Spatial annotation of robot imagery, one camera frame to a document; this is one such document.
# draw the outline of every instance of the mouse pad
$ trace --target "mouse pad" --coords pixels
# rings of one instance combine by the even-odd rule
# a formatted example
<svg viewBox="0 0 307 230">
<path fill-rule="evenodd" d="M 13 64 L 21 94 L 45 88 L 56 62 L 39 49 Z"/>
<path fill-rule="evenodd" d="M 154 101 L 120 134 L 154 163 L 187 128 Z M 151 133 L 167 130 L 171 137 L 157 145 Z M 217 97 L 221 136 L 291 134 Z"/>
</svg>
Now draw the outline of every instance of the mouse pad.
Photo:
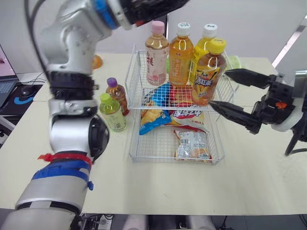
<svg viewBox="0 0 307 230">
<path fill-rule="evenodd" d="M 4 106 L 0 108 L 0 115 L 23 115 L 33 102 L 33 98 L 43 85 L 33 85 L 35 93 L 30 97 L 23 97 L 21 89 L 24 85 L 17 86 L 10 94 Z"/>
</svg>

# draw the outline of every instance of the pink tea bottle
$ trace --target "pink tea bottle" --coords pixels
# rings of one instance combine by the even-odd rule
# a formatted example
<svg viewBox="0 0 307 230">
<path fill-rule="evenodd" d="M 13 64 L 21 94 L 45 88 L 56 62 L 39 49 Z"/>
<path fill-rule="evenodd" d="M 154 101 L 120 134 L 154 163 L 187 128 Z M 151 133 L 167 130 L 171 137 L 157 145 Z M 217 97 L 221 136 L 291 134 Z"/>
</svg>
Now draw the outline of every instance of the pink tea bottle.
<svg viewBox="0 0 307 230">
<path fill-rule="evenodd" d="M 162 85 L 166 80 L 166 58 L 169 43 L 164 37 L 165 25 L 160 21 L 153 21 L 152 33 L 146 45 L 147 80 L 151 85 Z"/>
</svg>

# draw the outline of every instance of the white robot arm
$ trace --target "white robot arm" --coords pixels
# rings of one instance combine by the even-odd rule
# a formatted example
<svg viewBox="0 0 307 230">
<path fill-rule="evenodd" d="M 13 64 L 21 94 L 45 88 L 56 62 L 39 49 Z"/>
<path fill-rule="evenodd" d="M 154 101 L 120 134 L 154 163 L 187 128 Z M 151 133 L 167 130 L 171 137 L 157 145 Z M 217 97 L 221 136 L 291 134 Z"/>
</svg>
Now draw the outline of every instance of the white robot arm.
<svg viewBox="0 0 307 230">
<path fill-rule="evenodd" d="M 68 0 L 39 38 L 53 99 L 50 145 L 54 155 L 39 170 L 2 226 L 3 230 L 77 229 L 92 163 L 103 153 L 109 131 L 93 100 L 92 59 L 97 42 L 112 30 L 141 25 L 188 0 Z"/>
</svg>

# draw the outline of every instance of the laptop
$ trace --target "laptop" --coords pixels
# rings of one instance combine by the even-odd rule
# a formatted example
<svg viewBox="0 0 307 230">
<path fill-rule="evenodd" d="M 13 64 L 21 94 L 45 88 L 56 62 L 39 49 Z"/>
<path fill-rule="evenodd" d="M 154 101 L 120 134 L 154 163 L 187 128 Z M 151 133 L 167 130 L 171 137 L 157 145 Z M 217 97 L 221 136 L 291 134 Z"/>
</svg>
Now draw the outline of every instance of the laptop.
<svg viewBox="0 0 307 230">
<path fill-rule="evenodd" d="M 18 82 L 18 77 L 0 45 L 0 107 L 3 106 Z"/>
</svg>

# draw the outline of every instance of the white wire basket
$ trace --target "white wire basket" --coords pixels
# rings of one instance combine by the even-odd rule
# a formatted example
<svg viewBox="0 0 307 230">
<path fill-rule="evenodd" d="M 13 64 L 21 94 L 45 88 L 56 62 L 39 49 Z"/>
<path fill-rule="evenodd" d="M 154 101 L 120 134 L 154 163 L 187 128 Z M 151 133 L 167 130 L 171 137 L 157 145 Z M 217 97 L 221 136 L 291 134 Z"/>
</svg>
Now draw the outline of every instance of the white wire basket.
<svg viewBox="0 0 307 230">
<path fill-rule="evenodd" d="M 166 95 L 165 98 L 169 98 L 165 106 L 157 107 L 148 104 L 148 98 L 154 93 L 154 90 L 158 86 L 151 85 L 147 81 L 147 64 L 146 64 L 146 51 L 134 51 L 130 62 L 129 71 L 126 76 L 126 90 L 128 94 L 128 106 L 130 109 L 163 109 L 163 110 L 179 110 L 186 107 L 178 107 L 178 104 Z M 191 98 L 191 91 L 184 89 L 177 89 L 177 97 Z M 217 84 L 213 100 L 232 102 L 234 96 L 234 90 L 230 83 L 229 78 L 226 75 L 220 77 Z M 186 101 L 188 104 L 193 104 L 192 100 Z M 189 110 L 201 110 L 201 111 L 214 111 L 211 106 L 204 107 L 192 107 Z"/>
<path fill-rule="evenodd" d="M 147 64 L 146 53 L 143 50 L 136 51 L 134 47 L 132 58 L 130 61 L 129 71 L 126 76 L 125 85 L 128 95 L 129 109 L 136 109 L 135 123 L 131 138 L 131 145 L 129 154 L 135 161 L 155 161 L 155 162 L 194 162 L 215 165 L 225 157 L 225 151 L 220 138 L 220 131 L 218 128 L 219 115 L 213 110 L 211 106 L 199 107 L 191 106 L 189 111 L 203 111 L 205 117 L 205 125 L 208 130 L 206 138 L 208 142 L 208 149 L 211 155 L 210 160 L 200 160 L 194 158 L 178 158 L 175 157 L 175 152 L 180 145 L 180 141 L 174 133 L 174 130 L 188 131 L 180 129 L 175 126 L 161 126 L 157 127 L 149 133 L 141 136 L 139 135 L 141 126 L 141 111 L 143 109 L 161 109 L 161 110 L 187 110 L 187 107 L 178 107 L 178 105 L 169 98 L 165 106 L 157 107 L 148 105 L 148 98 L 154 94 L 154 90 L 158 86 L 153 86 L 147 81 Z M 181 92 L 180 96 L 187 98 L 190 92 L 185 90 L 177 90 Z M 233 102 L 234 90 L 227 76 L 222 76 L 217 84 L 213 100 Z"/>
<path fill-rule="evenodd" d="M 209 144 L 210 160 L 200 161 L 196 158 L 175 157 L 175 151 L 180 142 L 174 130 L 185 131 L 175 126 L 161 126 L 149 133 L 140 136 L 141 110 L 137 111 L 134 123 L 129 154 L 135 161 L 154 162 L 189 162 L 215 165 L 225 157 L 224 148 L 220 138 L 217 113 L 204 111 L 205 124 L 208 129 L 207 141 Z"/>
</svg>

